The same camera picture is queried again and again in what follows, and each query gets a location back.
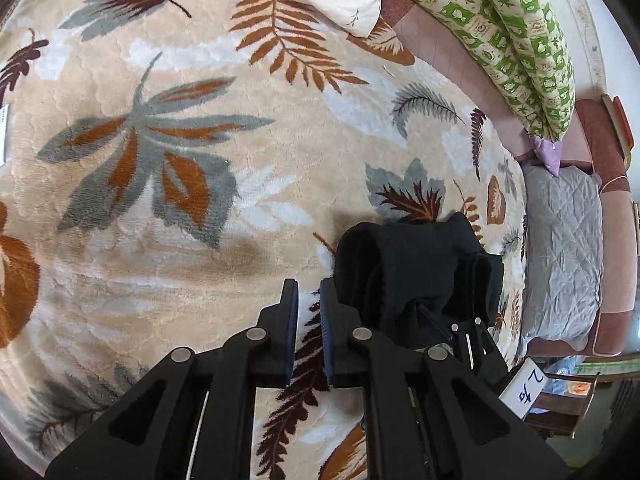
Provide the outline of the leaf pattern plush blanket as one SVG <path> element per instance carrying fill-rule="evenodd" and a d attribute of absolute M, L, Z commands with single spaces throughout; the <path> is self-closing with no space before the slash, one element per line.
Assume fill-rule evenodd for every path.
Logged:
<path fill-rule="evenodd" d="M 170 349 L 295 278 L 292 384 L 257 397 L 256 479 L 355 479 L 361 403 L 322 373 L 320 282 L 361 221 L 460 212 L 521 331 L 524 178 L 499 93 L 439 24 L 367 39 L 290 0 L 17 0 L 1 22 L 1 431 L 37 472 Z"/>

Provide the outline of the green patterned folded quilt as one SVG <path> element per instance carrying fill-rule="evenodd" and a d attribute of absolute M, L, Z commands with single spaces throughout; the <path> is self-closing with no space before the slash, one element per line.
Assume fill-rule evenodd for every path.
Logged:
<path fill-rule="evenodd" d="M 550 0 L 413 1 L 464 44 L 529 134 L 564 138 L 574 113 L 574 66 Z"/>

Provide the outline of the purple floral pillow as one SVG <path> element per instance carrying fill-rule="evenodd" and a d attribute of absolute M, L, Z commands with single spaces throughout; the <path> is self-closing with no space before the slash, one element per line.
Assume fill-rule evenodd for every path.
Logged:
<path fill-rule="evenodd" d="M 552 176 L 557 177 L 561 168 L 563 142 L 550 141 L 541 136 L 535 136 L 534 134 L 529 136 L 529 142 L 532 144 L 537 159 L 546 167 Z"/>

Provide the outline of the stack of books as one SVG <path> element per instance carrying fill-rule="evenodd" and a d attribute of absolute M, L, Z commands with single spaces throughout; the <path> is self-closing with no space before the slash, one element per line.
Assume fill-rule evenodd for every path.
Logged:
<path fill-rule="evenodd" d="M 608 94 L 602 94 L 601 99 L 610 115 L 618 143 L 624 155 L 625 164 L 629 166 L 631 151 L 634 148 L 634 135 L 632 134 L 623 103 L 618 96 L 611 98 Z"/>

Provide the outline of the wooden bedside table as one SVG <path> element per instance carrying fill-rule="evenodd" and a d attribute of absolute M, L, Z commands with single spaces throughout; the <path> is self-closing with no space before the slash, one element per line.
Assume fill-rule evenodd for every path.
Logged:
<path fill-rule="evenodd" d="M 547 385 L 525 422 L 545 439 L 574 439 L 585 426 L 599 391 L 615 391 L 605 415 L 613 427 L 621 417 L 637 409 L 639 353 L 602 359 L 570 356 L 551 364 L 544 372 Z"/>

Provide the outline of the grey quilted pillow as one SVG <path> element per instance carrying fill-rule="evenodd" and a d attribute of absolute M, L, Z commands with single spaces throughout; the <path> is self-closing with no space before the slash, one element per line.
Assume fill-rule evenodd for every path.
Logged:
<path fill-rule="evenodd" d="M 597 180 L 576 167 L 523 169 L 526 285 L 520 348 L 536 339 L 586 348 L 601 301 L 602 206 Z"/>

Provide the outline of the black pants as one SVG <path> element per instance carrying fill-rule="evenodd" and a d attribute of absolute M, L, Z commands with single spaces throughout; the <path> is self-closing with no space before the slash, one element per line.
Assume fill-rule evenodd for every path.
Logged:
<path fill-rule="evenodd" d="M 493 326 L 503 273 L 461 212 L 441 222 L 361 222 L 338 242 L 334 263 L 338 300 L 408 349 L 449 344 L 454 323 Z"/>

